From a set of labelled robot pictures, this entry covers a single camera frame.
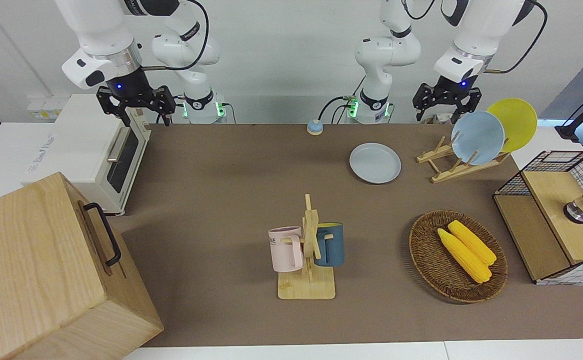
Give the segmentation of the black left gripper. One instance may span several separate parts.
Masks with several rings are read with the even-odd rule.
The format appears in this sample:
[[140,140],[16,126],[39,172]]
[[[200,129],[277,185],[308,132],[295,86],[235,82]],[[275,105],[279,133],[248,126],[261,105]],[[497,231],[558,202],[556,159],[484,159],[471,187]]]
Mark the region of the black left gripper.
[[422,83],[412,98],[415,120],[420,122],[425,112],[435,106],[435,100],[449,100],[456,105],[452,114],[452,125],[455,125],[463,114],[474,112],[481,100],[481,89],[472,88],[473,85],[474,76],[454,82],[440,75],[434,87]]

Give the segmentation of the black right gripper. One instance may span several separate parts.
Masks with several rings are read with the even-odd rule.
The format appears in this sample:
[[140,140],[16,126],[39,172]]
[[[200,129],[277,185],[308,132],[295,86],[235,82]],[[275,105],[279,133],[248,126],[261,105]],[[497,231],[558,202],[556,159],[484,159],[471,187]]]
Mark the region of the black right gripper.
[[[166,85],[154,89],[143,70],[135,70],[124,76],[115,77],[105,82],[96,92],[96,98],[106,115],[116,117],[125,127],[130,127],[127,107],[149,109],[157,112],[164,125],[171,125],[172,115],[177,110],[177,103]],[[111,98],[118,100],[114,104]]]

